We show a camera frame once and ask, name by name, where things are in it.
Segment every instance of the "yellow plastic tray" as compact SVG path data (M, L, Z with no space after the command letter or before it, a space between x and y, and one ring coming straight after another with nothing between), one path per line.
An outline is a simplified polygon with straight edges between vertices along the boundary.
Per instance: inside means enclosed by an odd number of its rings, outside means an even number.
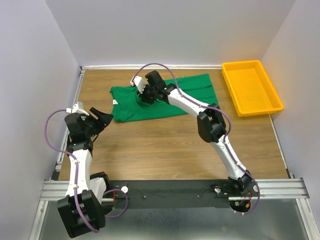
M273 114L284 109L260 61L225 62L222 74L239 117Z

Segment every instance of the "wooden table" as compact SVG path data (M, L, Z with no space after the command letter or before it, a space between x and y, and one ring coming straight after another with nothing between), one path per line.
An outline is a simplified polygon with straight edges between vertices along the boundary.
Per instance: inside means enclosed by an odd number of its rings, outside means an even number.
M143 77L151 70L143 70ZM177 77L209 73L220 107L232 121L230 142L257 179L288 178L268 115L238 117L221 70L174 70ZM84 109L110 113L112 86L128 86L136 70L86 70L78 100ZM163 79L171 79L159 70ZM111 180L225 179L227 171L215 150L198 135L190 115L135 122L112 122L93 147L90 173L106 172ZM59 180L69 180L65 157Z

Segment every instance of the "green shirt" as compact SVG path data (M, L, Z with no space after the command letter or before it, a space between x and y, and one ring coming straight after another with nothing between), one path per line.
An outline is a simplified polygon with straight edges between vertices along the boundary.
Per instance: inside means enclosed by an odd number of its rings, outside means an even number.
M191 97L207 103L218 104L209 74L177 78L179 87ZM166 84L174 84L173 79ZM152 105L142 102L137 95L137 88L132 86L113 86L110 90L118 104L113 105L112 115L116 122L132 122L146 119L158 119L187 114L180 108L165 102L154 102Z

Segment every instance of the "white wall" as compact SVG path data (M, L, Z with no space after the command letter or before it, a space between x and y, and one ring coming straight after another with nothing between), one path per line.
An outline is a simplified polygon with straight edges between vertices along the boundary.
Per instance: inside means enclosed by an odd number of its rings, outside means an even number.
M298 0L262 63L284 104L273 116L288 169L303 177L320 225L320 1Z
M81 66L261 59L294 0L46 0Z
M1 1L0 16L0 239L26 240L57 157L45 119L71 104L79 65L44 0ZM56 145L63 125L50 123Z

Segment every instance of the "purple cable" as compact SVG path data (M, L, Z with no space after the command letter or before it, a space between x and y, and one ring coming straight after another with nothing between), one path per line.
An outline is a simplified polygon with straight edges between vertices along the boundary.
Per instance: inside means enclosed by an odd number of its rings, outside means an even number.
M66 112L65 109L59 109L57 111L54 111L53 113L51 113L48 118L46 119L45 121L45 124L44 124L44 139L45 139L45 142L46 144L48 144L48 146L50 148L52 148L53 150L57 151L57 152L60 152L60 153L64 153L64 154L67 154L71 157L73 157L73 159L76 161L77 158L75 155L73 155L71 152L68 152L68 151L64 151L64 150L61 150L55 146L53 146L49 140L48 140L48 135L47 135L47 128L48 128L48 122L50 120L50 118L55 115L56 113L59 113L59 112ZM74 184L78 184L78 172L79 172L79 165L78 165L78 162L75 162L75 178L74 178ZM75 187L74 188L74 202L75 202L75 207L76 207L76 210L78 211L80 217L82 218L84 224L94 233L98 233L99 232L99 229L95 229L93 226L91 226L91 224L88 222L88 220L86 219L86 217L84 216L82 210L81 210L81 207L79 205L79 200L78 200L78 191L77 191L77 188Z
M254 179L254 177L253 177L250 173L248 173L247 171L245 171L241 166L238 165L237 160L235 159L234 155L231 153L228 145L226 144L226 137L229 135L229 133L231 132L231 128L232 128L232 124L231 124L231 120L230 120L229 116L228 116L224 111L220 110L219 108L212 107L212 106L201 105L201 104L197 103L196 101L193 101L193 100L190 99L189 97L185 96L185 95L183 94L183 92L181 91L181 89L179 88L178 81L177 81L177 78L176 78L175 74L171 71L170 68L168 68L168 67L167 67L166 65L164 65L164 64L157 63L157 62L152 62L152 63L148 63L148 64L142 66L142 67L136 72L136 74L133 76L133 78L131 79L130 82L133 82L133 80L134 80L134 79L136 78L136 76L141 72L142 69L144 69L145 67L150 66L150 65L159 65L159 66L167 69L167 70L169 71L169 73L171 74L172 78L173 78L174 81L175 81L175 85L176 85L176 89L177 89L178 93L179 93L183 98L185 98L185 99L188 100L189 102L197 105L197 106L200 107L200 108L212 109L212 110L214 110L214 111L217 111L217 112L221 113L223 116L225 116L225 118L226 118L226 120L228 121L228 124L229 124L229 129L228 129L228 131L226 132L226 134L225 134L224 137L223 137L223 144L225 145L226 150L227 150L228 153L230 154L230 156L231 156L234 164L236 164L236 165L240 168L240 170L243 171L244 174L246 174L247 176L249 176L249 178L252 179L252 181L254 182L254 184L255 184L256 187L257 187L258 198L257 198L257 200L256 200L255 205L254 205L249 211L247 211L247 212L244 212L244 213L243 213L243 212L239 212L239 213L241 213L241 214L249 214L249 213L251 213L251 212L257 207L257 205L258 205L258 203L259 203L259 201L260 201L260 196L261 196L261 194L260 194L260 188L259 188L259 186L258 186L257 181Z
M124 208L123 208L122 212L120 212L117 215L114 215L114 216L104 215L104 217L107 218L107 219L115 219L115 218L120 217L127 210L128 203L129 203L127 194L125 192L123 192L122 190L120 190L120 189L112 189L112 190L105 191L103 195L106 195L106 194L109 194L109 193L112 193L112 192L122 192L124 194L124 197L125 197L125 205L124 205Z

